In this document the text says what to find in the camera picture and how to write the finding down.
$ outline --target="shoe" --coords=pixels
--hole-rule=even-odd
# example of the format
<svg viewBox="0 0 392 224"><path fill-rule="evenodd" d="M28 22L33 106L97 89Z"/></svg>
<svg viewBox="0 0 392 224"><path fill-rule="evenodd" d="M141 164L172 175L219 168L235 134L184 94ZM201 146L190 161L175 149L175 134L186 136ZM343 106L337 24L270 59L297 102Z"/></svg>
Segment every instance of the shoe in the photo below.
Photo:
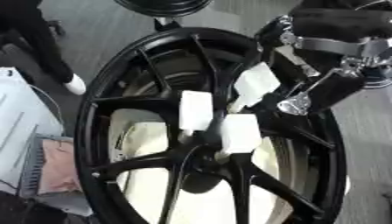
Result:
<svg viewBox="0 0 392 224"><path fill-rule="evenodd" d="M84 95L86 93L86 84L78 75L74 74L70 82L65 83L64 86L75 95Z"/></svg>
<svg viewBox="0 0 392 224"><path fill-rule="evenodd" d="M351 190L351 180L350 177L346 177L346 189L345 189L345 195L347 195Z"/></svg>

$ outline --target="leg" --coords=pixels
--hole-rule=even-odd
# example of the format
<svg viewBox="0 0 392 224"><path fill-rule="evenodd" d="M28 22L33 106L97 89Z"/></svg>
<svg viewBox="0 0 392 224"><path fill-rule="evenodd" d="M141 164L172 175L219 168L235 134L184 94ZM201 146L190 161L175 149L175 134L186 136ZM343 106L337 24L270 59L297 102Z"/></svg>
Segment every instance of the leg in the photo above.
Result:
<svg viewBox="0 0 392 224"><path fill-rule="evenodd" d="M7 20L34 49L39 64L46 72L62 83L72 80L73 72L61 58L54 37L40 9L27 3L17 7L17 11L10 13Z"/></svg>

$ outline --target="white cable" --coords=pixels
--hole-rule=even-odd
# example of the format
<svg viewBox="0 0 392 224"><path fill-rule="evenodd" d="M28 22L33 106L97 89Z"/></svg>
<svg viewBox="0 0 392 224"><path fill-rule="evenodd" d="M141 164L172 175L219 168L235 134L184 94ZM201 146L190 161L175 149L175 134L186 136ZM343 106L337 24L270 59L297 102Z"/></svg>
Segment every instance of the white cable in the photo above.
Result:
<svg viewBox="0 0 392 224"><path fill-rule="evenodd" d="M64 119L63 119L63 115L62 115L62 112L61 112L60 105L47 92L45 92L44 90L42 90L39 87L36 87L34 85L31 85L31 84L27 84L27 83L19 81L19 80L11 80L10 78L4 78L4 77L0 77L0 80L1 81L10 81L10 82L13 82L13 83L16 83L16 84L20 84L20 85L23 85L23 86L24 85L28 85L29 87L39 91L44 97L46 97L46 99L48 99L54 105L54 107L57 109L57 117L59 119L59 123L63 127L62 135L64 135L64 133L65 133L65 131L64 131L65 126L64 126Z"/></svg>
<svg viewBox="0 0 392 224"><path fill-rule="evenodd" d="M45 92L41 88L36 87L34 85L31 85L31 84L29 84L29 86L31 88L34 88L35 90L39 91L42 95L44 95L54 105L54 107L57 109L57 117L59 118L59 123L63 127L63 134L64 134L65 126L64 126L64 119L63 119L63 114L61 112L60 105L47 92Z"/></svg>

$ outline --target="gray carpet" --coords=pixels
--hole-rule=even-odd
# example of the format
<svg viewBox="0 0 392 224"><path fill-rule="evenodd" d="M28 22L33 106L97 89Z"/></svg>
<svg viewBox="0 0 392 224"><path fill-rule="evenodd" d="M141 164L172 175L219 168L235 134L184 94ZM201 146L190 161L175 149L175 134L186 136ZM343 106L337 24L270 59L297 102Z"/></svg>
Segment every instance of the gray carpet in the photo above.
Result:
<svg viewBox="0 0 392 224"><path fill-rule="evenodd" d="M295 5L292 0L216 0L210 8L236 15L208 21L251 35L270 19ZM90 82L100 68L130 42L152 33L148 17L129 12L110 0L46 0L42 6L48 18L60 19L68 32L60 39L64 59L74 71ZM72 135L79 97L67 94L47 76L38 76L38 85L61 103L68 135ZM392 192L392 89L361 92L335 108L345 137L352 191L338 223L390 223L388 201Z"/></svg>

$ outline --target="cable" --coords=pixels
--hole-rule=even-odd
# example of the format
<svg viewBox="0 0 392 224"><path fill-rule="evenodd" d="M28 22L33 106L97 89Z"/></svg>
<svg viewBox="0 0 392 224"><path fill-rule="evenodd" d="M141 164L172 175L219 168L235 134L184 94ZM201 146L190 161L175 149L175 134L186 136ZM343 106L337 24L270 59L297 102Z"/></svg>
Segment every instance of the cable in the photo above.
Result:
<svg viewBox="0 0 392 224"><path fill-rule="evenodd" d="M17 190L17 188L14 185L12 185L12 184L10 184L7 181L4 181L2 179L0 179L0 184L4 184L4 185L8 186L9 188L12 188L12 190L15 190L15 191Z"/></svg>
<svg viewBox="0 0 392 224"><path fill-rule="evenodd" d="M61 112L60 105L47 92L45 92L41 88L36 87L34 85L31 85L31 84L29 84L29 86L31 88L34 88L35 90L39 91L42 95L44 95L54 105L54 107L57 109L57 117L59 118L59 123L61 124L61 126L64 129L65 128L65 126L64 126L64 119L63 119L63 114Z"/></svg>
<svg viewBox="0 0 392 224"><path fill-rule="evenodd" d="M19 81L19 80L11 80L8 77L7 78L0 77L0 80L2 80L2 81L10 81L10 82L14 82L14 83L17 83L17 84L20 84L20 85L28 85L29 87L39 91L44 97L46 97L46 99L48 99L54 105L54 107L57 109L57 117L59 119L59 123L63 127L62 135L64 135L64 133L65 133L65 131L64 131L65 126L64 126L64 119L63 119L63 115L62 115L62 112L61 112L60 105L47 92L45 92L41 88L36 87L34 85L27 84L27 83Z"/></svg>

